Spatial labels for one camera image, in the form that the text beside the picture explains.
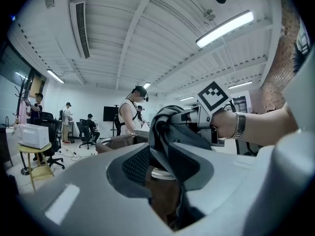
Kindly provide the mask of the white ceiling air vent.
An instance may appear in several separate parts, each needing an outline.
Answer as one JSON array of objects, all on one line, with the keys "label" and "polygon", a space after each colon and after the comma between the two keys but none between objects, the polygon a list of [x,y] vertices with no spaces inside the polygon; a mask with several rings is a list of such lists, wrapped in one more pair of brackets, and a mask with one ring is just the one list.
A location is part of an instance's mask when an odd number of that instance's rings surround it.
[{"label": "white ceiling air vent", "polygon": [[85,8],[85,1],[69,3],[69,13],[73,36],[81,59],[88,59],[90,57],[90,49],[86,29]]}]

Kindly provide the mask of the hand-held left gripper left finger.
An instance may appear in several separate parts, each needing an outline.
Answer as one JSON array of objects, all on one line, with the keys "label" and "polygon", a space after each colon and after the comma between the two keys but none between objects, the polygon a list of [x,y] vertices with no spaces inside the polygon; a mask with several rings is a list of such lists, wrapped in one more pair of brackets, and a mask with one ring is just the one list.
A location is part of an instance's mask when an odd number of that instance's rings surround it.
[{"label": "hand-held left gripper left finger", "polygon": [[24,207],[52,236],[171,236],[150,205],[145,175],[150,148],[141,143],[79,160],[32,194]]}]

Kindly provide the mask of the black coat rack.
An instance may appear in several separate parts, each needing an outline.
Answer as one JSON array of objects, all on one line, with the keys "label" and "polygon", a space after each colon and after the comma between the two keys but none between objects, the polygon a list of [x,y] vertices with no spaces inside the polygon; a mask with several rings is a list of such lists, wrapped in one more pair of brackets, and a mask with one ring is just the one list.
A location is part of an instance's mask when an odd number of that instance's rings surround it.
[{"label": "black coat rack", "polygon": [[[20,79],[21,79],[21,87],[20,89],[18,89],[16,86],[15,86],[15,89],[17,90],[17,94],[15,94],[15,96],[18,97],[18,103],[17,103],[17,110],[16,110],[16,114],[14,114],[15,116],[15,122],[13,124],[13,127],[14,129],[16,129],[16,126],[17,124],[20,123],[20,104],[21,104],[21,100],[23,99],[23,96],[25,95],[25,92],[24,92],[24,87],[25,85],[27,84],[26,83],[26,78],[22,78],[22,76],[20,75]],[[25,164],[25,161],[24,161],[24,157],[23,157],[23,153],[20,152],[20,157],[21,157],[21,160],[22,160],[22,169],[21,169],[21,174],[24,175],[24,176],[28,176],[30,173],[29,173],[29,169],[28,167],[26,166]]]}]

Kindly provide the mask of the white microwave oven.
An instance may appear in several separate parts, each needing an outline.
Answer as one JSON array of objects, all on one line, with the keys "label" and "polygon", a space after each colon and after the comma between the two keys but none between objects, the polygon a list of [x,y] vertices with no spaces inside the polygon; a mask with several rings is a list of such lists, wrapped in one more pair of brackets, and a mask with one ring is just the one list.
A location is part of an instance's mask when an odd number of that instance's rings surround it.
[{"label": "white microwave oven", "polygon": [[16,126],[18,143],[30,148],[42,149],[49,144],[49,129],[34,124],[18,124]]}]

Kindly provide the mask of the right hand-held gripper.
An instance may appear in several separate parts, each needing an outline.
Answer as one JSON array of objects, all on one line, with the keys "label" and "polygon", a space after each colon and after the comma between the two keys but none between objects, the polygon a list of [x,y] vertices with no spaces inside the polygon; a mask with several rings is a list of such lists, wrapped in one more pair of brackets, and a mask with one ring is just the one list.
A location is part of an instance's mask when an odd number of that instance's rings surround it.
[{"label": "right hand-held gripper", "polygon": [[211,120],[213,115],[230,101],[231,96],[216,82],[211,82],[197,94],[196,106],[172,115],[169,123],[186,125],[210,144],[224,144],[224,141],[219,139],[217,128],[211,125]]}]

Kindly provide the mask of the dark storage shelf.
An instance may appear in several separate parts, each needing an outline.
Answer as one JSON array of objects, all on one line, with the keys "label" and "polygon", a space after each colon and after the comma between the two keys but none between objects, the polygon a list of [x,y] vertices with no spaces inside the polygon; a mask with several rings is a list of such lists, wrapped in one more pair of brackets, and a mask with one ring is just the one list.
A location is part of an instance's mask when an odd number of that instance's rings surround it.
[{"label": "dark storage shelf", "polygon": [[237,112],[241,113],[248,112],[247,101],[245,96],[238,96],[236,98],[233,98],[233,104]]}]

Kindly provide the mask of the pink hanging garment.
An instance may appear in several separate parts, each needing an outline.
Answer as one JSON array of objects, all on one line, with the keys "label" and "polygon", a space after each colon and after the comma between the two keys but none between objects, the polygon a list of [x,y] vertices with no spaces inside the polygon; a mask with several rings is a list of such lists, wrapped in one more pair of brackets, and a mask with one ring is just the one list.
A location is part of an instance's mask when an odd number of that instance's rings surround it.
[{"label": "pink hanging garment", "polygon": [[25,124],[27,123],[27,120],[29,119],[29,116],[27,114],[28,112],[28,99],[24,98],[20,102],[20,107],[19,107],[19,123]]}]

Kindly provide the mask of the round metal ceiling fixture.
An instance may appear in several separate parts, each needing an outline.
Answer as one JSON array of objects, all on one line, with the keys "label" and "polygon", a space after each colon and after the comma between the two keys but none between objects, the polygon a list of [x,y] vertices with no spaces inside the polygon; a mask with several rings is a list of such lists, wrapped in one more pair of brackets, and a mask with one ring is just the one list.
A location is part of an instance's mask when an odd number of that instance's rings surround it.
[{"label": "round metal ceiling fixture", "polygon": [[216,18],[216,15],[215,15],[215,12],[214,10],[212,9],[207,9],[203,12],[203,18],[206,20],[206,21],[213,21],[215,20]]}]

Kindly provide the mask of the metal wrist watch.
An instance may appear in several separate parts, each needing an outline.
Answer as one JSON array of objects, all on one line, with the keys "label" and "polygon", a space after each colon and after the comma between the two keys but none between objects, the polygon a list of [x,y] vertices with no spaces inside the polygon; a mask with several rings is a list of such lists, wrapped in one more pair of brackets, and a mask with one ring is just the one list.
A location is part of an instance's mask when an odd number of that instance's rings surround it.
[{"label": "metal wrist watch", "polygon": [[245,127],[246,127],[246,116],[244,113],[236,112],[237,122],[236,122],[236,129],[231,138],[239,139],[242,137]]}]

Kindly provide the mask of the black office chair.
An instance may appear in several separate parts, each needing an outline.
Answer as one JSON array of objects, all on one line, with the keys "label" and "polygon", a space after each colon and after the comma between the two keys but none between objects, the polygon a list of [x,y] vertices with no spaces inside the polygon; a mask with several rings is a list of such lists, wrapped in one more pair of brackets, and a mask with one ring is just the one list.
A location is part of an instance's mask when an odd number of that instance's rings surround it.
[{"label": "black office chair", "polygon": [[34,124],[48,127],[49,142],[51,143],[52,146],[49,149],[44,150],[43,157],[48,158],[47,163],[49,164],[49,167],[51,167],[53,164],[56,164],[61,166],[61,168],[64,170],[65,166],[62,163],[60,163],[63,162],[63,158],[53,157],[56,152],[60,152],[60,149],[62,147],[61,135],[59,133],[60,122],[42,113],[39,118],[34,119]]},{"label": "black office chair", "polygon": [[82,141],[82,143],[79,145],[79,148],[84,145],[87,145],[87,149],[90,148],[90,145],[95,146],[96,143],[94,142],[94,137],[90,131],[90,128],[86,120],[83,120],[82,122],[76,122],[76,124],[80,133],[79,137]]}]

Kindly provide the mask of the yellow round stool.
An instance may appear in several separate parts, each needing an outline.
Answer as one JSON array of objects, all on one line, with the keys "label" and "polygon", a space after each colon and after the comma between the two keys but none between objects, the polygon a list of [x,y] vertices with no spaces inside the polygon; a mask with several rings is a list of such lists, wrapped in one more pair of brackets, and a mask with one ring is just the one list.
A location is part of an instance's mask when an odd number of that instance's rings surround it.
[{"label": "yellow round stool", "polygon": [[[44,180],[44,179],[54,176],[43,154],[44,151],[50,149],[51,147],[52,147],[52,144],[50,142],[46,146],[44,146],[42,149],[18,145],[18,151],[21,154],[27,155],[27,160],[28,160],[27,169],[28,169],[28,173],[31,179],[31,185],[33,187],[34,192],[36,191],[36,187],[34,183],[35,181]],[[36,157],[37,157],[38,166],[35,167],[34,169],[31,167],[31,154],[36,154]]]}]

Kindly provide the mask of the person's right hand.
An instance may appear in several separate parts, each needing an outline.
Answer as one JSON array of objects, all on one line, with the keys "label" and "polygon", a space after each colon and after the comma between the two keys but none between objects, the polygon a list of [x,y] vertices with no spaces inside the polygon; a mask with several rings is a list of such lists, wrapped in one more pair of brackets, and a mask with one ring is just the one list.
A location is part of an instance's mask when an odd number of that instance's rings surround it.
[{"label": "person's right hand", "polygon": [[219,138],[232,138],[236,132],[237,114],[219,110],[212,115],[211,125],[217,129]]}]

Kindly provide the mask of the person's right forearm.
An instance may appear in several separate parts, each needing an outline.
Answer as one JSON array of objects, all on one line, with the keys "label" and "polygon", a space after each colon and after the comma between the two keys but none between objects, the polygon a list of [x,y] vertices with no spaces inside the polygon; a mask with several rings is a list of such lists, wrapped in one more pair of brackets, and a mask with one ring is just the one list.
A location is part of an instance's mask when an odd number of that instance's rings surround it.
[{"label": "person's right forearm", "polygon": [[246,114],[241,140],[260,146],[275,145],[283,136],[298,130],[297,122],[288,104],[264,114]]}]

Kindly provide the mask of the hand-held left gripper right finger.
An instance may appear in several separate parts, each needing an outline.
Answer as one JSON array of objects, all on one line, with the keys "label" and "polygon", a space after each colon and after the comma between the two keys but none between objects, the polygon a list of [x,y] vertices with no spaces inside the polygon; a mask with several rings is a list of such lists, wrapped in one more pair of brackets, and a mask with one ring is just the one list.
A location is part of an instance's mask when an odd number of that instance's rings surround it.
[{"label": "hand-held left gripper right finger", "polygon": [[255,157],[180,143],[173,148],[205,165],[184,182],[198,220],[176,236],[309,236],[314,234],[314,134],[292,133]]}]

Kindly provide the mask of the black monitor on stand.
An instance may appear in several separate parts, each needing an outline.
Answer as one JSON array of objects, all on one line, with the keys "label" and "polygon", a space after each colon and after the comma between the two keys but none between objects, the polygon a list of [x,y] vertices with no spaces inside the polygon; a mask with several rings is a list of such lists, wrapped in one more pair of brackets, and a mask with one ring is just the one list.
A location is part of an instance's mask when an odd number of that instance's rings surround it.
[{"label": "black monitor on stand", "polygon": [[104,106],[103,108],[103,121],[104,122],[112,122],[112,131],[115,131],[115,119],[116,115],[118,114],[118,105],[111,106]]}]

